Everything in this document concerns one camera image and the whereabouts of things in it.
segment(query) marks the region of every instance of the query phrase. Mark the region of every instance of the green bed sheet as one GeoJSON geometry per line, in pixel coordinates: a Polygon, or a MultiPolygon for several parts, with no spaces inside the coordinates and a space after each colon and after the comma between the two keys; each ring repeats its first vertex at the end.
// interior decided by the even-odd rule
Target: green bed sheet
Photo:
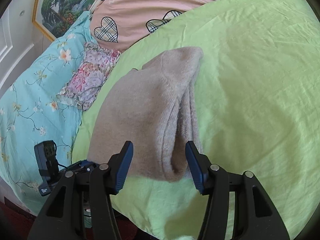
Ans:
{"type": "MultiPolygon", "coordinates": [[[[137,42],[83,113],[73,161],[86,158],[100,106],[115,82],[183,46],[204,51],[195,85],[204,153],[229,172],[253,171],[294,238],[320,200],[320,23],[305,0],[218,0],[137,42]]],[[[142,230],[172,240],[197,237],[207,197],[191,179],[128,177],[111,200],[142,230]]],[[[230,229],[229,223],[226,238],[230,229]]]]}

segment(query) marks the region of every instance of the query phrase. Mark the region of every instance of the ruffled pillow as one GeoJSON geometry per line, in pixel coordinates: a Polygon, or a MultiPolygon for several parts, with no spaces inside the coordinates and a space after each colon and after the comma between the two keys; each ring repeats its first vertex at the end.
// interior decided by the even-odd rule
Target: ruffled pillow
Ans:
{"type": "Polygon", "coordinates": [[[120,57],[120,52],[88,42],[80,68],[57,94],[58,101],[88,110],[120,57]]]}

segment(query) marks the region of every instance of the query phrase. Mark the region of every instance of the bed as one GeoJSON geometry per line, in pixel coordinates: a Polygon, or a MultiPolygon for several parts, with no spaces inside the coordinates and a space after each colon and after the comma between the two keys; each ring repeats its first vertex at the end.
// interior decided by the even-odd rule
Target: bed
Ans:
{"type": "MultiPolygon", "coordinates": [[[[121,5],[116,0],[99,1],[92,21],[90,12],[84,12],[0,99],[0,176],[38,213],[45,198],[38,192],[41,177],[33,146],[53,139],[59,163],[85,159],[99,109],[120,77],[164,50],[200,46],[204,59],[195,95],[204,153],[229,172],[253,171],[295,238],[320,195],[316,187],[320,24],[308,3],[196,0],[193,7],[188,3],[189,9],[159,6],[156,13],[165,12],[162,18],[147,15],[126,29],[122,20],[128,12],[117,14],[105,6],[110,1],[115,8],[121,5]],[[114,16],[103,15],[105,10],[114,16]],[[166,14],[169,11],[180,14],[166,14]],[[116,23],[113,32],[108,17],[116,23]],[[103,28],[95,32],[102,24],[109,28],[108,34],[101,35],[103,28]],[[89,41],[123,54],[97,100],[82,112],[58,103],[55,95],[79,67],[84,43],[89,41]]],[[[190,179],[169,183],[129,177],[112,203],[159,239],[191,239],[200,230],[206,198],[190,179]]]]}

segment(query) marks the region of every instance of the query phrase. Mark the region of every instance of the white wall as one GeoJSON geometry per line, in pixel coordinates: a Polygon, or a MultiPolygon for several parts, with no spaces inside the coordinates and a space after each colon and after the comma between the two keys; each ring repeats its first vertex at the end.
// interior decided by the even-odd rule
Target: white wall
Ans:
{"type": "Polygon", "coordinates": [[[0,98],[42,53],[44,38],[32,24],[35,0],[12,0],[0,20],[0,98]]]}

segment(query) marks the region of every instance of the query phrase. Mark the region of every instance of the pink blanket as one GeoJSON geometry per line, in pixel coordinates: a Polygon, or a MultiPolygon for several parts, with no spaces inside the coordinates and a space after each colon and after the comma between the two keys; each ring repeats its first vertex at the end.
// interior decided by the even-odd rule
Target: pink blanket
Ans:
{"type": "Polygon", "coordinates": [[[174,17],[212,1],[216,0],[102,0],[90,30],[101,47],[123,52],[174,17]]]}

